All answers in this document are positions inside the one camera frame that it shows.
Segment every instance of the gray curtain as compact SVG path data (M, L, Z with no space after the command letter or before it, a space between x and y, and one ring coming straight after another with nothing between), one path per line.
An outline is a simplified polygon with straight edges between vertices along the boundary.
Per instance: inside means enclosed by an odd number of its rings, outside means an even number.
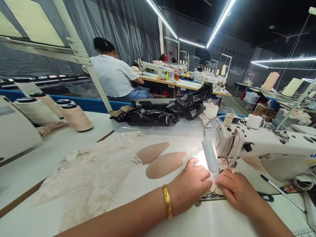
M39 3L55 30L68 45L69 36L52 0ZM141 58L151 62L159 57L157 16L144 0L66 0L64 1L89 56L96 56L93 38L113 43L119 59L132 65ZM1 12L22 35L26 35L3 0ZM0 44L0 78L18 76L78 74L79 64L9 49Z

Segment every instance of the gold bangle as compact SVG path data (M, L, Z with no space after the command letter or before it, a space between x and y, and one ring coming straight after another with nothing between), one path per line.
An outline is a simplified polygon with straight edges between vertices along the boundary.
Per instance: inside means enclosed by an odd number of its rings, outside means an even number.
M164 185L164 186L162 186L162 189L164 190L167 218L170 219L172 217L172 210L171 210L171 202L170 202L170 196L169 196L168 188L167 188L166 185Z

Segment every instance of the pen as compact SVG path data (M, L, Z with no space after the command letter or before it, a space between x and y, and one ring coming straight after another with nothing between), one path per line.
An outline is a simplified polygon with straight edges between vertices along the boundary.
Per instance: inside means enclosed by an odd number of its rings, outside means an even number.
M300 205L297 204L296 201L291 199L285 192L283 192L281 189L279 189L274 183L272 183L270 180L268 180L264 175L260 175L261 178L263 178L265 181L267 181L268 184L270 184L272 187L274 187L276 190L278 190L283 196L286 197L291 203L293 203L298 209L300 209L302 212L307 213L307 211L302 208Z

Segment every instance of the ceiling light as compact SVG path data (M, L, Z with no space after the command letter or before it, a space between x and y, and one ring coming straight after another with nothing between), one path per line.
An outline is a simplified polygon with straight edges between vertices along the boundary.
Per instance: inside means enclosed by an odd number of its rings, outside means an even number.
M212 35L211 35L211 38L210 38L209 42L208 42L207 45L206 45L206 48L208 48L208 47L210 46L211 41L214 39L216 33L218 32L218 30L220 29L221 25L223 24L223 22L224 22L226 16L228 15L228 13L229 13L230 9L232 8L232 6L234 5L235 1L236 1L236 0L231 0L231 1L230 1L228 7L226 8L225 13L222 15L221 19L220 19L219 22L218 22L218 24L217 24L217 26L216 26L216 29L213 31L213 33L212 33Z
M153 10L155 11L155 13L161 18L162 22L165 24L165 26L171 31L171 33L174 35L174 37L176 39L178 39L177 35L175 34L175 32L171 29L171 26L168 24L167 20L164 18L164 16L161 14L161 12L159 11L158 7L154 4L154 2L152 0L147 0L147 2L149 3L149 5L153 8Z
M309 57L309 58L292 58L292 59L273 59L273 60L255 60L251 62L255 63L274 63L274 62L291 62L291 61L309 61L309 60L316 60L316 57Z
M304 81L308 81L308 82L313 82L314 79L311 79L311 78L302 78Z
M256 65L258 65L258 66L261 66L261 67L270 68L270 67L264 66L264 65L262 65L262 64L258 64L258 63L254 63L254 62L251 62L251 63L256 64Z
M183 41L183 42L186 42L186 43L189 43L189 44L193 44L193 45L195 45L195 46L197 46L197 47L205 48L205 46L203 46L203 45L196 44L196 43L193 43L193 42L191 42L191 41L187 41L187 40L185 40L185 39L179 38L179 40L180 40L180 41Z

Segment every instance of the hand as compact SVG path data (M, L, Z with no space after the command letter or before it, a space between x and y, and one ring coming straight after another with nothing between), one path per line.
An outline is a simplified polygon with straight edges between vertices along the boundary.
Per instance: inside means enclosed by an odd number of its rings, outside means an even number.
M173 216L188 210L212 186L212 181L206 180L211 173L201 165L200 169L195 167L197 162L195 157L189 159L183 171L167 185Z
M241 173L233 174L231 167L224 170L216 180L223 187L223 193L229 203L241 213L251 218L260 218L270 205L255 191L247 178Z

